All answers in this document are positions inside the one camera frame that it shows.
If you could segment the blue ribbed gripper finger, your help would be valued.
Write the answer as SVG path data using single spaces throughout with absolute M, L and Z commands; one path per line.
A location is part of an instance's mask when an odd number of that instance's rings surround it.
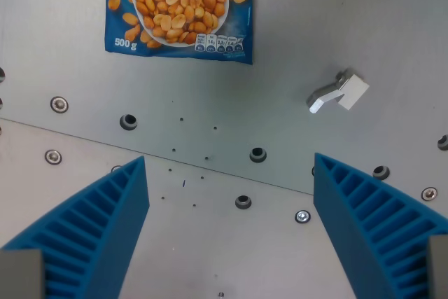
M 144 157 L 107 174 L 2 248 L 43 254 L 46 298 L 118 298 L 150 203 Z
M 447 218 L 320 153 L 314 206 L 357 298 L 429 298 L 428 239 L 447 233 Z

